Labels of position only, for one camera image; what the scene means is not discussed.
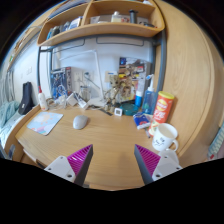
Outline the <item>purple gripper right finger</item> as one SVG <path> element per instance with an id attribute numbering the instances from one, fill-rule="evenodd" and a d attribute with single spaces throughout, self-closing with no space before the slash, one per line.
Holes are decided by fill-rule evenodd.
<path id="1" fill-rule="evenodd" d="M 174 150 L 164 150 L 156 154 L 147 148 L 135 145 L 134 155 L 145 185 L 182 169 Z"/>

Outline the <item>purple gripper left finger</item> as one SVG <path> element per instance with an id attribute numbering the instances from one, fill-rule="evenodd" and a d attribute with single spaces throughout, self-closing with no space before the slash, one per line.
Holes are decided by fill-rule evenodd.
<path id="1" fill-rule="evenodd" d="M 82 186 L 92 156 L 93 145 L 90 144 L 67 157 L 59 156 L 45 168 L 45 171 Z"/>

